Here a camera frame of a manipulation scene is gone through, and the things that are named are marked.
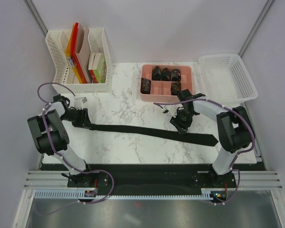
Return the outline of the long black necktie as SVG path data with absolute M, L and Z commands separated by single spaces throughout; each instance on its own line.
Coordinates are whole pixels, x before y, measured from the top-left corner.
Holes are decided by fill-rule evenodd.
M 134 133 L 134 134 L 158 137 L 183 143 L 191 143 L 191 144 L 211 146 L 211 147 L 214 147 L 219 142 L 216 139 L 216 137 L 212 134 L 185 133 L 183 135 L 180 135 L 178 132 L 174 131 L 138 127 L 138 126 L 101 125 L 101 124 L 95 124 L 95 126 L 96 126 L 96 131 Z

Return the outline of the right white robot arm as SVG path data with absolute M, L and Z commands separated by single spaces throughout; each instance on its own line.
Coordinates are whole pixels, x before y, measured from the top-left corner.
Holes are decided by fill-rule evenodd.
M 202 114 L 217 123 L 221 149 L 207 174 L 207 181 L 211 186 L 219 187 L 231 175 L 238 155 L 246 152 L 244 149 L 250 144 L 255 145 L 255 134 L 246 109 L 242 106 L 230 109 L 202 93 L 192 95 L 188 89 L 180 91 L 177 97 L 182 107 L 177 108 L 170 123 L 180 135 L 188 131 L 195 115 Z

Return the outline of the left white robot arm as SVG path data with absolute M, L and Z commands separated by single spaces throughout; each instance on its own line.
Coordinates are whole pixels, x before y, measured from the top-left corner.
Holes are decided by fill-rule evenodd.
M 88 128 L 91 123 L 88 109 L 84 107 L 86 98 L 78 98 L 75 105 L 62 95 L 53 97 L 46 103 L 41 114 L 28 119 L 28 126 L 37 151 L 61 161 L 69 174 L 63 176 L 76 187 L 95 187 L 96 177 L 86 161 L 80 158 L 70 146 L 70 138 L 63 121 L 69 121 L 74 127 Z

